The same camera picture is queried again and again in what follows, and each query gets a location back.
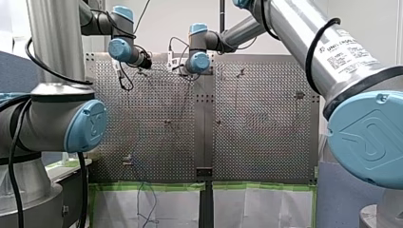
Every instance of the wire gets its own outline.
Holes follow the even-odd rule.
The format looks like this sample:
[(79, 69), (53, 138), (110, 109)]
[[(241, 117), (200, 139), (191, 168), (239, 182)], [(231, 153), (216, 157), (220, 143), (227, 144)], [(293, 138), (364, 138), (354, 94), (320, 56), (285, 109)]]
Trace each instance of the wire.
[(188, 45), (184, 40), (182, 40), (182, 39), (180, 39), (180, 38), (178, 38), (178, 37), (176, 37), (176, 36), (173, 36), (173, 37), (171, 37), (171, 39), (169, 40), (169, 50), (172, 50), (172, 41), (173, 41), (173, 40), (177, 40), (177, 41), (181, 42), (182, 44), (184, 44), (185, 46), (188, 46), (188, 47), (189, 47), (189, 45)]
[(258, 36), (255, 37), (255, 39), (253, 39), (253, 41), (252, 41), (249, 45), (247, 45), (247, 46), (245, 46), (245, 47), (239, 47), (239, 48), (237, 48), (237, 50), (250, 48), (253, 44), (255, 44), (255, 42), (256, 42), (257, 39), (258, 39)]
[(151, 1), (151, 0), (148, 0), (147, 3), (145, 4), (145, 7), (144, 7), (143, 12), (142, 12), (142, 15), (140, 16), (139, 21), (137, 22), (137, 26), (136, 26), (136, 29), (134, 29), (133, 34), (136, 34), (136, 31), (137, 31), (137, 29), (139, 28), (140, 22), (141, 22), (142, 19), (143, 19), (144, 13), (145, 13), (145, 11), (147, 10), (147, 7), (148, 7), (148, 4), (150, 3), (150, 1)]
[(52, 74), (53, 76), (55, 76), (57, 78), (60, 78), (62, 80), (65, 80), (67, 82), (74, 83), (74, 84), (79, 84), (79, 85), (86, 85), (86, 86), (92, 85), (92, 82), (89, 82), (89, 81), (83, 82), (83, 81), (77, 81), (77, 80), (74, 80), (74, 79), (70, 79), (70, 78), (66, 77), (65, 75), (60, 74), (60, 73), (52, 70), (51, 68), (49, 68), (44, 62), (42, 62), (42, 60), (40, 60), (38, 57), (33, 56), (30, 53), (29, 47), (30, 47), (31, 44), (32, 44), (32, 37), (28, 40), (28, 42), (27, 42), (27, 44), (25, 46), (26, 54), (31, 59), (31, 61), (33, 63), (35, 63), (38, 67), (42, 68), (43, 70), (47, 71), (48, 73)]
[(11, 106), (13, 106), (13, 105), (17, 105), (17, 104), (20, 104), (20, 103), (22, 103), (22, 102), (25, 103), (25, 102), (28, 101), (29, 99), (30, 99), (30, 94), (21, 95), (21, 96), (18, 96), (18, 97), (14, 97), (14, 98), (12, 98), (12, 99), (9, 99), (9, 100), (7, 100), (7, 101), (5, 101), (5, 102), (3, 102), (3, 103), (0, 104), (0, 112), (6, 110), (7, 108), (9, 108), (9, 107), (11, 107)]
[(86, 209), (88, 207), (88, 182), (86, 181), (86, 160), (84, 159), (83, 153), (77, 153), (78, 161), (80, 163), (81, 169), (81, 181), (82, 181), (82, 191), (83, 191), (83, 203), (81, 205), (81, 214), (79, 220), (79, 228), (86, 227)]
[[(133, 152), (132, 155), (131, 155), (130, 163), (131, 163), (132, 166), (135, 166), (135, 165), (136, 165), (136, 161), (135, 161), (135, 158), (134, 158), (134, 152)], [(143, 168), (140, 164), (138, 164), (138, 163), (137, 163), (136, 166), (139, 166), (140, 169), (142, 169), (142, 171), (143, 171), (143, 173), (144, 173), (144, 177), (140, 179), (140, 181), (142, 182), (142, 184), (140, 185), (140, 187), (139, 187), (139, 189), (138, 189), (138, 191), (137, 191), (137, 215), (140, 216), (140, 217), (142, 217), (143, 219), (145, 219), (145, 223), (143, 224), (143, 228), (144, 228), (149, 222), (158, 223), (158, 221), (155, 220), (155, 219), (154, 219), (154, 220), (151, 220), (151, 215), (152, 215), (152, 213), (154, 212), (155, 208), (157, 207), (157, 195), (155, 194), (155, 191), (154, 191), (154, 188), (152, 187), (152, 184), (151, 184), (151, 183), (148, 183), (148, 182), (146, 181), (146, 177), (145, 177), (146, 173), (145, 173), (144, 168)], [(144, 187), (144, 185), (145, 185), (146, 183), (148, 184), (148, 186), (149, 186), (149, 188), (151, 189), (152, 194), (153, 194), (153, 196), (154, 196), (154, 205), (153, 205), (153, 207), (151, 208), (151, 210), (150, 210), (150, 212), (149, 212), (149, 214), (148, 214), (147, 217), (144, 216), (142, 213), (140, 213), (140, 191), (142, 190), (142, 188)]]
[(274, 39), (279, 41), (278, 36), (276, 36), (275, 33), (273, 33), (272, 30), (267, 26), (267, 21), (266, 21), (266, 9), (264, 8), (264, 0), (260, 0), (260, 10), (261, 10), (261, 20), (263, 22), (264, 28), (266, 29), (267, 33)]
[(320, 38), (322, 38), (322, 35), (325, 33), (326, 29), (330, 28), (331, 26), (333, 26), (335, 24), (338, 24), (338, 25), (341, 24), (340, 18), (331, 19), (328, 23), (326, 23), (326, 25), (324, 25), (317, 32), (317, 35), (315, 35), (315, 38), (312, 41), (312, 44), (309, 46), (308, 52), (306, 54), (306, 61), (305, 61), (306, 79), (309, 83), (309, 86), (311, 86), (311, 89), (319, 95), (320, 95), (320, 92), (317, 89), (317, 86), (315, 85), (314, 79), (312, 77), (312, 61), (314, 59), (315, 49), (317, 48), (317, 44), (319, 43)]
[[(116, 25), (116, 22), (113, 20), (113, 18), (110, 16), (110, 13), (108, 11), (103, 11), (103, 10), (99, 10), (99, 9), (91, 9), (91, 11), (95, 11), (98, 12), (100, 14), (104, 14), (107, 18), (107, 21), (110, 23), (110, 25), (112, 26), (113, 29), (118, 30), (119, 32), (123, 33), (124, 35), (126, 35), (127, 37), (131, 38), (131, 39), (136, 39), (136, 36), (134, 34), (131, 34), (125, 30), (122, 30), (121, 28), (118, 27), (118, 25)], [(99, 23), (100, 17), (97, 17), (97, 23), (98, 25), (100, 25)]]
[(14, 173), (14, 155), (15, 149), (17, 147), (17, 142), (20, 138), (21, 129), (23, 126), (24, 116), (27, 113), (28, 108), (30, 107), (30, 99), (27, 100), (21, 110), (20, 115), (18, 116), (17, 126), (15, 128), (14, 135), (12, 136), (12, 143), (10, 147), (10, 156), (9, 156), (9, 174), (10, 174), (10, 182), (12, 186), (12, 190), (15, 196), (15, 202), (17, 204), (17, 214), (18, 214), (18, 227), (24, 228), (24, 208), (23, 202), (21, 200), (20, 189), (18, 187), (17, 179), (15, 178)]
[(125, 91), (131, 91), (134, 88), (134, 84), (133, 81), (128, 77), (128, 75), (126, 74), (124, 68), (122, 67), (122, 62), (119, 62), (119, 67), (121, 67), (121, 71), (124, 74), (124, 76), (127, 78), (128, 82), (130, 83), (130, 87), (126, 88), (126, 86), (123, 84), (122, 79), (123, 77), (119, 76), (119, 84), (121, 85), (121, 88)]
[(217, 38), (219, 39), (219, 45), (221, 46), (221, 51), (217, 51), (217, 53), (219, 54), (219, 55), (223, 55), (224, 53), (225, 53), (225, 47), (230, 47), (230, 48), (232, 48), (234, 51), (236, 51), (236, 50), (240, 50), (240, 49), (247, 49), (247, 48), (249, 48), (249, 47), (251, 47), (253, 44), (255, 44), (255, 42), (256, 42), (256, 40), (258, 39), (258, 37), (255, 37), (254, 39), (253, 39), (253, 41), (249, 44), (249, 45), (247, 45), (247, 46), (245, 46), (245, 47), (233, 47), (233, 46), (230, 46), (229, 44), (227, 44), (222, 38), (221, 38), (221, 35), (220, 34), (218, 34), (217, 32), (213, 32), (214, 34), (216, 34), (216, 36), (217, 36)]

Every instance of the metal frame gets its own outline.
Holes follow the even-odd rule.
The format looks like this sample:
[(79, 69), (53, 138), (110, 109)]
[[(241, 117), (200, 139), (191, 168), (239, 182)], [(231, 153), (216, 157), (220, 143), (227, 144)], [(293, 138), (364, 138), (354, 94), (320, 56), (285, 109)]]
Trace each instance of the metal frame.
[[(213, 60), (214, 63), (233, 63), (233, 62), (276, 62), (276, 63), (292, 63), (297, 64), (292, 56), (283, 55), (224, 55), (216, 56)], [(110, 60), (107, 54), (88, 53), (86, 54), (86, 75), (88, 79), (96, 77), (97, 60)], [(167, 54), (153, 54), (154, 63), (165, 63)], [(216, 180), (214, 178), (214, 153), (215, 153), (215, 131), (217, 126), (216, 120), (216, 105), (218, 95), (216, 94), (216, 77), (215, 75), (202, 75), (195, 83), (192, 83), (192, 105), (193, 105), (193, 136), (194, 141), (194, 179), (186, 181), (201, 181), (205, 183), (205, 191), (201, 192), (200, 201), (200, 227), (211, 228), (214, 227), (214, 201), (213, 201), (213, 187), (212, 181), (236, 181), (236, 180)], [(240, 180), (240, 181), (272, 181), (284, 182), (293, 184), (316, 184), (315, 170), (317, 167), (318, 157), (318, 123), (319, 123), (319, 97), (311, 91), (310, 94), (305, 94), (311, 102), (310, 105), (310, 152), (309, 152), (309, 179), (298, 180), (278, 180), (268, 179), (265, 180)], [(153, 179), (155, 182), (178, 182), (178, 180), (158, 180)]]

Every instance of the metal stand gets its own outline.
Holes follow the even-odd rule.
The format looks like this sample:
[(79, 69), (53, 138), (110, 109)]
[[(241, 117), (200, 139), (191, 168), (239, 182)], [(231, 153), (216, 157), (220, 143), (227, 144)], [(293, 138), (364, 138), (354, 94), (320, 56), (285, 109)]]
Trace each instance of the metal stand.
[(364, 207), (359, 215), (359, 227), (403, 227), (403, 191), (387, 189), (378, 205)]
[(194, 83), (195, 144), (197, 180), (205, 183), (200, 197), (200, 228), (214, 227), (213, 200), (213, 131), (214, 131), (214, 75), (202, 75)]
[[(14, 169), (24, 203), (25, 227), (62, 227), (63, 188), (50, 183), (41, 160), (16, 163)], [(14, 228), (17, 227), (17, 210), (6, 165), (0, 166), (0, 180), (0, 226)]]

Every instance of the silver robot arm segment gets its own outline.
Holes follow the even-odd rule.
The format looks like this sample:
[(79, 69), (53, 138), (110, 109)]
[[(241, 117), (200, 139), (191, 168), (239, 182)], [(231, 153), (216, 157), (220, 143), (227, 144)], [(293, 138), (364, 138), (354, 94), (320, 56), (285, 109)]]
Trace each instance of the silver robot arm segment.
[(305, 70), (313, 91), (324, 97), (328, 142), (350, 173), (371, 184), (403, 189), (403, 93), (374, 90), (403, 75), (403, 66), (384, 66), (340, 24), (310, 0), (234, 0), (253, 16), (217, 34), (206, 24), (190, 28), (190, 58), (184, 68), (201, 73), (209, 67), (205, 52), (234, 52), (273, 31)]

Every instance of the perforated metal panel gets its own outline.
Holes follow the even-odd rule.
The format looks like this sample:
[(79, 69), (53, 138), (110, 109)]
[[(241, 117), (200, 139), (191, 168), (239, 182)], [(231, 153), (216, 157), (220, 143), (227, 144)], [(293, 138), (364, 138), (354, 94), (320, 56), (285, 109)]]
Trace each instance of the perforated metal panel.
[[(291, 56), (216, 58), (216, 75), (209, 76), (216, 78), (214, 95), (167, 73), (166, 54), (153, 61), (156, 70), (127, 71), (134, 89), (125, 92), (107, 54), (87, 56), (87, 75), (96, 78), (97, 97), (109, 114), (92, 181), (190, 182), (197, 179), (196, 163), (213, 163), (213, 181), (312, 182), (318, 97)], [(207, 113), (195, 113), (199, 93), (215, 104), (213, 150), (206, 146), (203, 155), (196, 144), (207, 142), (208, 134), (195, 137), (196, 124), (207, 123)], [(128, 155), (134, 165), (124, 165)]]
[(290, 56), (217, 61), (215, 181), (314, 180), (318, 99)]
[[(154, 58), (156, 70), (126, 70), (134, 85), (129, 92), (120, 88), (106, 54), (95, 54), (86, 62), (96, 78), (96, 96), (108, 110), (105, 138), (98, 148), (101, 158), (90, 172), (92, 181), (187, 182), (196, 178), (192, 85), (167, 73), (166, 58), (160, 60)], [(123, 82), (130, 87), (127, 79)], [(128, 155), (133, 165), (124, 165)]]

